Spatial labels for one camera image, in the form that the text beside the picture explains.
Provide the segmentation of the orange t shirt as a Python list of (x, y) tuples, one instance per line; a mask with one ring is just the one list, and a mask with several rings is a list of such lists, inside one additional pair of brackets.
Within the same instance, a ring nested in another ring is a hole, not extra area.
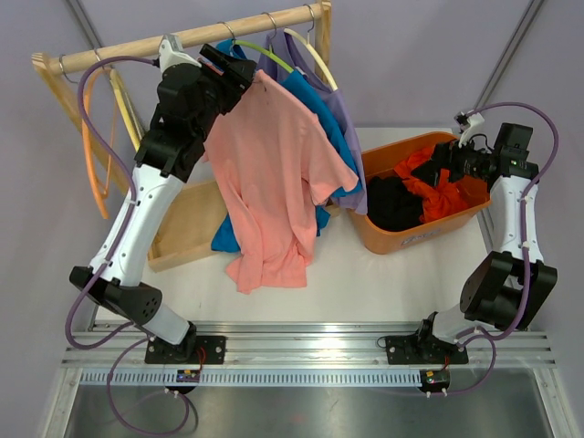
[(420, 219), (423, 224), (442, 220), (469, 207), (458, 184), (448, 181), (450, 173), (447, 170), (441, 170), (440, 181), (436, 187), (412, 175), (413, 170), (430, 160), (433, 150), (433, 146), (428, 146), (415, 151), (394, 167), (395, 173), (402, 179), (406, 189), (422, 198), (423, 213)]

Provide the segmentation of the green clothes hanger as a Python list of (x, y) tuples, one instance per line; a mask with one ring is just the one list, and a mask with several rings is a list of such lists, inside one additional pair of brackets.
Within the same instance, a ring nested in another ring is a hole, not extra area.
[(287, 73), (292, 73), (294, 69), (288, 65), (283, 59), (275, 55), (271, 50), (265, 49), (264, 47), (260, 47), (259, 45), (252, 43), (250, 41), (241, 40), (241, 39), (232, 39), (233, 46), (243, 46), (253, 49), (254, 51), (264, 55), (265, 57), (271, 59), (276, 64), (278, 64), (282, 69), (284, 69)]

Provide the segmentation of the black t shirt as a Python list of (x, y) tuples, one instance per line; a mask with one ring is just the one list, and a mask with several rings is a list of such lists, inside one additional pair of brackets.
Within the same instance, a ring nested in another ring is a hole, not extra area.
[(398, 176), (374, 176), (367, 185), (370, 221), (388, 232), (422, 225), (422, 197), (411, 193)]

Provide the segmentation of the pink t shirt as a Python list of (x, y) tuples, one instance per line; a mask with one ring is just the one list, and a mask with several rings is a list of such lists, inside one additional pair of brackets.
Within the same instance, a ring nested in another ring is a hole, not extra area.
[(204, 147), (240, 247), (226, 268), (238, 291), (305, 287), (317, 206), (358, 182), (317, 115), (258, 70)]

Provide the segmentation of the yellow clothes hanger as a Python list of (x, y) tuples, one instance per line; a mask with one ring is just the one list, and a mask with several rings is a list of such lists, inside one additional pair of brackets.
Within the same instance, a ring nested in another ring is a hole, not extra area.
[(122, 77), (117, 69), (107, 65), (103, 68), (108, 74), (109, 83), (113, 92), (119, 114), (123, 120), (126, 131), (129, 135), (131, 144), (135, 151), (140, 148), (141, 138), (144, 134), (144, 128), (139, 121), (138, 114), (134, 109), (130, 94), (126, 90)]

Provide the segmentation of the orange clothes hanger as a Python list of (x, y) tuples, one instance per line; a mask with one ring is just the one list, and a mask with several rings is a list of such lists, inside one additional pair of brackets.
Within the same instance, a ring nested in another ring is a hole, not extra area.
[[(86, 84), (83, 88), (81, 94), (82, 99), (82, 109), (85, 110), (87, 116), (91, 114), (92, 103), (93, 103), (93, 92), (95, 84), (100, 81), (101, 77), (105, 77), (109, 81), (108, 74), (102, 68), (97, 72), (93, 72), (89, 75)], [(110, 196), (110, 183), (113, 168), (113, 160), (111, 156), (106, 154), (106, 164), (104, 165), (105, 176), (100, 177), (99, 172), (96, 169), (96, 158), (97, 154), (92, 147), (92, 142), (96, 141), (95, 136), (92, 134), (87, 121), (81, 118), (81, 141), (84, 152), (84, 159), (86, 165), (86, 172), (89, 180), (90, 190), (92, 192), (93, 199), (99, 210), (99, 213), (103, 219), (109, 219), (109, 211), (106, 205), (106, 201)]]

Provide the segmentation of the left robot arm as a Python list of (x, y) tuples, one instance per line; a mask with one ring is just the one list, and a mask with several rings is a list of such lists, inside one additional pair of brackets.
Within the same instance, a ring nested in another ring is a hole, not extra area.
[(216, 118), (230, 112), (252, 84), (256, 63), (231, 57), (208, 44), (199, 62), (164, 38), (149, 60), (162, 80), (150, 127), (132, 169), (129, 190), (100, 250), (87, 266), (73, 267), (69, 281), (78, 299), (120, 315), (148, 336), (146, 362), (203, 362), (196, 326), (162, 301), (162, 292), (142, 281), (151, 243), (169, 207), (204, 153)]

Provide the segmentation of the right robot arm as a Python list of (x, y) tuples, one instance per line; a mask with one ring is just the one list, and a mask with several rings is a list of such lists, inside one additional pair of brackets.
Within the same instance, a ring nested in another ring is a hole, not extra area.
[(468, 122), (456, 141), (439, 143), (412, 176), (430, 185), (448, 171), (457, 182), (472, 177), (487, 184), (493, 248), (464, 283), (458, 305), (433, 312), (415, 332), (383, 339), (391, 365), (465, 364), (472, 339), (500, 340), (526, 329), (558, 280), (537, 243), (535, 198), (539, 169), (529, 162), (530, 127), (504, 123), (492, 150), (478, 151)]

